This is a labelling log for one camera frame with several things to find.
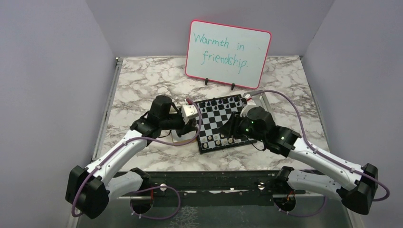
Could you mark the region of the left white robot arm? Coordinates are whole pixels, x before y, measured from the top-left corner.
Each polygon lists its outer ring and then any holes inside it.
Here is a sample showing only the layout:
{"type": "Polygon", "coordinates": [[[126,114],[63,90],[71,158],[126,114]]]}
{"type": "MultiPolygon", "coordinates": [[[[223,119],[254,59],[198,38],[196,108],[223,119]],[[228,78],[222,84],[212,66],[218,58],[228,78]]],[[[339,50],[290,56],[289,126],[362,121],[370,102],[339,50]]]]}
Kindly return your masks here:
{"type": "Polygon", "coordinates": [[[152,142],[172,145],[159,140],[163,130],[192,132],[194,119],[201,118],[197,104],[186,98],[180,109],[172,99],[158,95],[145,114],[135,120],[123,138],[106,154],[82,168],[74,167],[69,174],[65,199],[71,207],[71,215],[98,217],[110,200],[127,193],[144,195],[149,190],[148,174],[133,169],[117,177],[118,171],[137,153],[152,142]]]}

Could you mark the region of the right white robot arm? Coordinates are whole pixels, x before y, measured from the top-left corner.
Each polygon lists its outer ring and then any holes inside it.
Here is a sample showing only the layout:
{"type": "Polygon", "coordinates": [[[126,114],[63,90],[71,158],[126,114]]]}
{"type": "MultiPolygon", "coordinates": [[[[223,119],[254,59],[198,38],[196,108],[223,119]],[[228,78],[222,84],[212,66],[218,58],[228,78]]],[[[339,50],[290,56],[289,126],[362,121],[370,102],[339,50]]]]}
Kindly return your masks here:
{"type": "Polygon", "coordinates": [[[242,117],[233,112],[219,128],[227,138],[247,137],[262,142],[270,152],[303,162],[319,171],[306,173],[284,166],[277,173],[273,187],[280,193],[305,190],[336,200],[349,210],[367,215],[377,190],[378,170],[371,164],[364,166],[342,160],[327,151],[305,142],[290,128],[276,125],[270,112],[262,107],[249,110],[242,117]]]}

